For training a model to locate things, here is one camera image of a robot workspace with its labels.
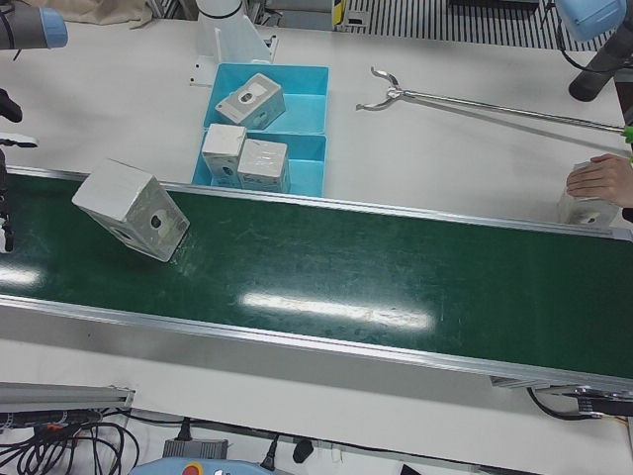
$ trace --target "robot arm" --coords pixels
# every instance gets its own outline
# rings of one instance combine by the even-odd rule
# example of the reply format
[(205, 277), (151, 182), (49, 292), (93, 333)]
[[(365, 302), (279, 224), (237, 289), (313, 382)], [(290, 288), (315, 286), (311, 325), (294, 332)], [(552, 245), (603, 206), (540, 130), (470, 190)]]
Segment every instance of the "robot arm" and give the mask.
[(587, 66), (579, 66), (565, 55), (583, 71), (570, 84), (570, 94), (579, 101), (592, 101), (615, 72), (629, 66), (633, 54), (633, 0), (557, 0), (556, 10), (565, 28), (580, 42), (617, 28)]
[(621, 25), (626, 9), (626, 0), (556, 1), (556, 10), (565, 28), (578, 42), (588, 42)]
[(61, 48), (66, 43), (66, 25), (52, 8), (0, 0), (0, 49)]

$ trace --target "white tabletop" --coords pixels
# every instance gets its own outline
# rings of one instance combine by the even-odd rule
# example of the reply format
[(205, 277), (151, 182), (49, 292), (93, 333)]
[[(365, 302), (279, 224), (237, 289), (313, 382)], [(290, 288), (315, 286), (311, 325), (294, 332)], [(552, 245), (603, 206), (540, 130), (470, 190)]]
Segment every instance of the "white tabletop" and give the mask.
[[(64, 49), (27, 50), (15, 63), (0, 51), (0, 87), (25, 116), (22, 124), (5, 121), (1, 128), (41, 143), (8, 149), (9, 162), (91, 171), (110, 157), (163, 180), (189, 182), (209, 96), (189, 86), (193, 27), (176, 21), (141, 30), (69, 25)], [(278, 63), (331, 68), (327, 197), (549, 220), (573, 163), (625, 152), (619, 137), (508, 116), (406, 103), (377, 113), (354, 110), (357, 102), (384, 97), (386, 83), (369, 72), (375, 64), (411, 89), (621, 123), (611, 86), (590, 104), (567, 95), (576, 72), (556, 52), (276, 34)], [(23, 316), (14, 320), (23, 325)], [(173, 335), (86, 326), (78, 334), (59, 324), (29, 326), (26, 342), (0, 340), (2, 359), (20, 362), (3, 365), (0, 380), (129, 386), (145, 409), (552, 475), (631, 470), (620, 425), (547, 418), (524, 392), (495, 389), (481, 376), (318, 353), (288, 356), (279, 348), (228, 342), (200, 342), (185, 351), (172, 344), (180, 338)], [(121, 345), (135, 334), (154, 338), (154, 353), (122, 356)], [(76, 344), (49, 343), (66, 337)], [(200, 357), (178, 364), (171, 353)], [(307, 367), (320, 370), (307, 375)]]
[[(330, 67), (328, 198), (551, 222), (574, 163), (626, 153), (614, 134), (480, 111), (381, 102), (392, 72), (404, 88), (622, 124), (612, 84), (592, 103), (569, 96), (576, 71), (556, 51), (299, 30), (276, 31), (277, 63)], [(70, 26), (57, 50), (0, 51), (2, 83), (39, 149), (10, 163), (91, 171), (104, 157), (190, 182), (209, 91), (189, 86), (195, 28), (181, 22), (96, 29)]]

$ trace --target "human hand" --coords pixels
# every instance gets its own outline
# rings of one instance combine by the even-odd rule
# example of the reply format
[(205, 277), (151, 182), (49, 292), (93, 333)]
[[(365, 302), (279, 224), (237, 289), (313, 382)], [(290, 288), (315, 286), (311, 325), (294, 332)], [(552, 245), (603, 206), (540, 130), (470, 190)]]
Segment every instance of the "human hand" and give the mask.
[(601, 198), (622, 208), (633, 208), (633, 166), (628, 158), (607, 153), (591, 165), (570, 173), (567, 193), (574, 197)]

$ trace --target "white box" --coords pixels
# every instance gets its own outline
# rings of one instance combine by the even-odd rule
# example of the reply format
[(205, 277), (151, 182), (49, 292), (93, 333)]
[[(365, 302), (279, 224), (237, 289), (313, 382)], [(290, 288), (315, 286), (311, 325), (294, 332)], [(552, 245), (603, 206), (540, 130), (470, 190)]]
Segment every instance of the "white box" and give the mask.
[(237, 174), (242, 188), (246, 190), (288, 193), (288, 146), (285, 143), (246, 139)]
[(153, 175), (104, 160), (81, 184), (72, 203), (127, 247), (167, 262), (189, 221)]
[[(574, 170), (585, 168), (590, 162), (578, 163)], [(620, 207), (599, 198), (578, 198), (563, 191), (558, 203), (558, 222), (566, 225), (587, 225), (608, 228)]]
[(258, 72), (218, 103), (216, 111), (232, 124), (261, 130), (286, 111), (286, 104), (281, 86)]
[(220, 186), (241, 188), (237, 176), (246, 128), (211, 124), (202, 145), (202, 157)]

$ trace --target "blue plastic bin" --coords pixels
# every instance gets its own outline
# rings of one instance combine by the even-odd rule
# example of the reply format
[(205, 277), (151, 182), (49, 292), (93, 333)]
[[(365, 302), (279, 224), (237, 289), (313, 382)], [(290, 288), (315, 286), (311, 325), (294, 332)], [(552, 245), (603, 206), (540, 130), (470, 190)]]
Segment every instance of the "blue plastic bin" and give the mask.
[(223, 62), (218, 66), (216, 82), (205, 115), (205, 129), (210, 124), (228, 124), (216, 111), (216, 106), (258, 72), (282, 87), (286, 103), (286, 112), (262, 132), (270, 134), (325, 133), (329, 68), (230, 62)]
[[(249, 139), (285, 143), (288, 146), (290, 166), (290, 194), (321, 197), (323, 195), (323, 173), (327, 139), (320, 135), (264, 134), (249, 132)], [(194, 185), (216, 183), (200, 153), (192, 180)]]
[[(329, 69), (325, 66), (229, 62), (220, 64), (205, 115), (202, 142), (211, 124), (226, 123), (216, 112), (216, 105), (258, 72), (281, 85), (286, 112), (263, 131), (248, 130), (247, 136), (250, 139), (285, 143), (288, 146), (290, 194), (322, 196), (327, 148), (325, 113), (329, 77)], [(215, 186), (211, 171), (202, 158), (202, 143), (200, 149), (192, 183)]]

